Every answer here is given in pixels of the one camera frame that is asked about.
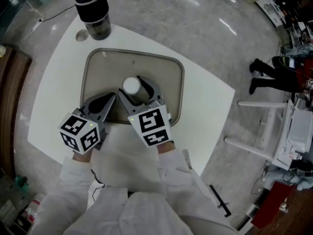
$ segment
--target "chair leg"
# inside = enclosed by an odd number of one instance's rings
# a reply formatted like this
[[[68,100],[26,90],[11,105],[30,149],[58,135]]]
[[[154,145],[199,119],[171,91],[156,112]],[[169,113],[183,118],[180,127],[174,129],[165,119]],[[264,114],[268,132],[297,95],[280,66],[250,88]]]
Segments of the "chair leg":
[[[238,101],[238,105],[251,106],[251,107],[285,108],[288,104],[287,103]]]
[[[241,148],[243,150],[249,151],[255,155],[258,155],[266,160],[273,161],[273,156],[265,154],[263,150],[255,148],[253,146],[247,145],[245,143],[238,142],[234,139],[224,138],[224,142],[231,144],[235,147]]]

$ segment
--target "thermos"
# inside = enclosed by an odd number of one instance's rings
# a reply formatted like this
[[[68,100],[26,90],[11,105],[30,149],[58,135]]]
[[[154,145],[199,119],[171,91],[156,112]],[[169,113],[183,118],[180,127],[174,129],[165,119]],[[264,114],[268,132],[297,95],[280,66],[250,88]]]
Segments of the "thermos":
[[[103,40],[110,35],[111,24],[107,0],[75,0],[75,5],[80,19],[93,39]]]

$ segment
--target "person's leg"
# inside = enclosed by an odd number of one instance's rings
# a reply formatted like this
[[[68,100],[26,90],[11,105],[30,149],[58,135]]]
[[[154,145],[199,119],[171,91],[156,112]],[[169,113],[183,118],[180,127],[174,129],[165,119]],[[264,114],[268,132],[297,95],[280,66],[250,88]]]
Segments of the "person's leg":
[[[255,59],[253,63],[250,64],[249,69],[250,69],[250,72],[254,72],[254,71],[263,72],[272,78],[280,77],[280,71],[278,69],[273,69],[271,66],[267,65],[266,63],[263,63],[259,59]]]
[[[253,94],[258,87],[272,87],[281,91],[298,93],[301,92],[296,79],[259,79],[253,78],[249,88],[249,93]]]

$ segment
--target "beige tray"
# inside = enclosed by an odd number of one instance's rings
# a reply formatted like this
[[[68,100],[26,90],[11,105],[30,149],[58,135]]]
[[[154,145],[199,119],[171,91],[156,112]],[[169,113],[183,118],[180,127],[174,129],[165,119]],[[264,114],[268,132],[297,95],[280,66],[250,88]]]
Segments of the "beige tray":
[[[86,61],[81,105],[96,94],[117,93],[125,78],[137,75],[145,76],[160,85],[164,102],[172,115],[171,125],[176,124],[180,117],[184,68],[177,59],[161,55],[122,49],[95,49]],[[135,102],[149,102],[143,88],[132,99]],[[127,116],[124,105],[117,96],[109,122],[130,124]]]

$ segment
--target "hand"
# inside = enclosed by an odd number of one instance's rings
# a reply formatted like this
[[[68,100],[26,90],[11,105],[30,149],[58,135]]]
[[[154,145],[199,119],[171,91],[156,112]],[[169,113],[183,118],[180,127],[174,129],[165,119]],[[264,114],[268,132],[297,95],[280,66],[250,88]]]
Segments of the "hand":
[[[165,152],[175,150],[175,145],[172,142],[166,142],[166,143],[157,145],[156,148],[157,148],[158,153],[162,154]]]
[[[92,150],[89,150],[84,155],[79,154],[78,152],[74,152],[73,160],[76,160],[78,162],[83,162],[83,163],[90,163],[91,155],[92,155]]]

